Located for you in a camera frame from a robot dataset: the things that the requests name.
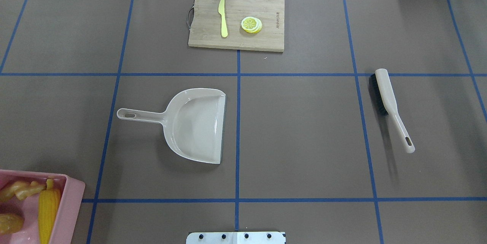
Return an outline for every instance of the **black brush bristles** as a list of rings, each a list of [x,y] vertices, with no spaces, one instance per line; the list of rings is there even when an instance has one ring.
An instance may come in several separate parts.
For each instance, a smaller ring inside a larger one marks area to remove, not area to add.
[[[383,116],[387,116],[389,113],[387,112],[386,107],[384,107],[384,102],[382,102],[382,97],[380,96],[379,84],[377,83],[376,74],[372,74],[370,76],[370,81],[372,82],[372,88],[376,93],[377,111],[379,112],[379,114]]]

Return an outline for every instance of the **brush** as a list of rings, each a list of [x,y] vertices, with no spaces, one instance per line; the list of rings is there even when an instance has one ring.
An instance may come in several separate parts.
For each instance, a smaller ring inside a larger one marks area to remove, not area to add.
[[[383,116],[391,115],[393,117],[394,125],[402,137],[401,143],[406,149],[406,152],[413,153],[415,148],[412,144],[411,137],[409,137],[409,134],[402,123],[399,112],[397,111],[397,102],[395,100],[389,73],[386,69],[377,69],[376,73],[372,74],[370,78],[372,81],[372,87],[376,93],[377,110],[379,114]]]

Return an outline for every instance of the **knife handle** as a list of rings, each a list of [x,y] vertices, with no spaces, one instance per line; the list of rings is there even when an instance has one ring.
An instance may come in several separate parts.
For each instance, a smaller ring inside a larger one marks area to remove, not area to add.
[[[225,15],[221,15],[221,36],[224,38],[228,36],[228,30],[226,29]]]

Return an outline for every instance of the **pink bowl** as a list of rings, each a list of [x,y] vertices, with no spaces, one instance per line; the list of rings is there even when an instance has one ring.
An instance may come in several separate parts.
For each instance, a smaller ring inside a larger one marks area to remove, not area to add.
[[[39,183],[47,178],[54,179],[54,186],[61,189],[61,202],[57,210],[56,221],[49,244],[69,244],[75,230],[76,219],[80,211],[81,199],[85,190],[84,182],[70,178],[63,174],[50,174],[38,172],[9,171],[0,169],[0,188],[16,180]],[[24,201],[15,197],[0,204],[1,213],[17,213],[25,219],[20,232],[0,236],[2,244],[38,244],[39,228],[37,222],[39,195],[33,195]]]

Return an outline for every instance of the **knife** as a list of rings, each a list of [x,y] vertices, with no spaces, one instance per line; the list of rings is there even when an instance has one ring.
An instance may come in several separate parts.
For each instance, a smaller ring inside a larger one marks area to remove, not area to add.
[[[218,5],[218,13],[221,15],[221,36],[226,38],[228,36],[228,30],[226,29],[225,20],[225,0],[220,0]]]

